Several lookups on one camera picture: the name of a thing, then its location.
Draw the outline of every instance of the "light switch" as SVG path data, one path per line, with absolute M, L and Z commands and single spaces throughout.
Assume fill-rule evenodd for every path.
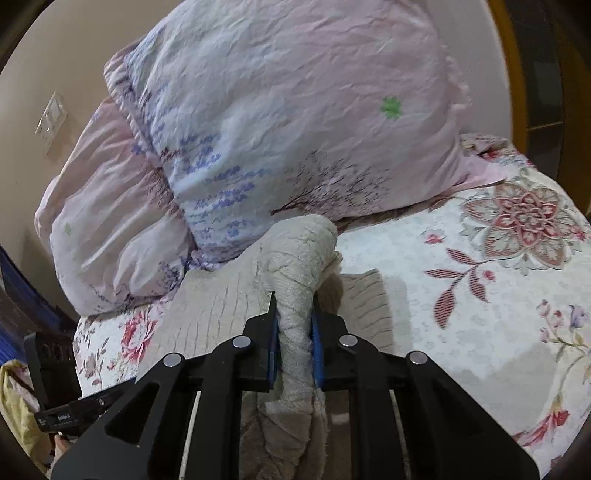
M 68 113 L 64 108 L 60 95 L 57 92 L 53 92 L 53 95 L 37 124 L 37 129 L 35 130 L 35 135 L 40 137 L 43 141 L 46 154 L 49 152 L 49 149 L 67 116 Z

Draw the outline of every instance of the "floral bedspread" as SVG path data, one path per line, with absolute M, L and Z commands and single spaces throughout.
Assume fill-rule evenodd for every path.
M 507 141 L 463 143 L 519 175 L 341 222 L 342 271 L 382 275 L 391 325 L 371 341 L 397 355 L 427 352 L 545 475 L 591 410 L 591 226 Z M 80 320 L 84 395 L 136 374 L 172 296 Z

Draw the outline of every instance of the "green flower print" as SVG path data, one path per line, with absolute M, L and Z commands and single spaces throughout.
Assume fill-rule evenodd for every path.
M 382 105 L 382 112 L 386 114 L 387 118 L 398 119 L 402 115 L 400 110 L 402 104 L 396 97 L 384 97 L 384 104 Z

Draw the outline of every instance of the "large mandala flower print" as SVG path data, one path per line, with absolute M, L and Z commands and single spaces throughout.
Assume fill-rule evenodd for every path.
M 542 265 L 560 270 L 566 259 L 566 240 L 585 235 L 560 195 L 543 186 L 527 190 L 506 181 L 495 187 L 492 197 L 468 200 L 462 209 L 488 226 L 483 245 L 486 260 L 530 253 Z

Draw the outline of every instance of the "pillow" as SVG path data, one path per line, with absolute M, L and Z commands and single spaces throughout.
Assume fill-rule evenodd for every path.
M 107 99 L 35 214 L 61 287 L 81 315 L 163 295 L 183 278 L 193 238 L 149 157 Z
M 185 2 L 105 66 L 208 262 L 282 218 L 368 215 L 466 180 L 458 77 L 428 15 L 388 0 Z

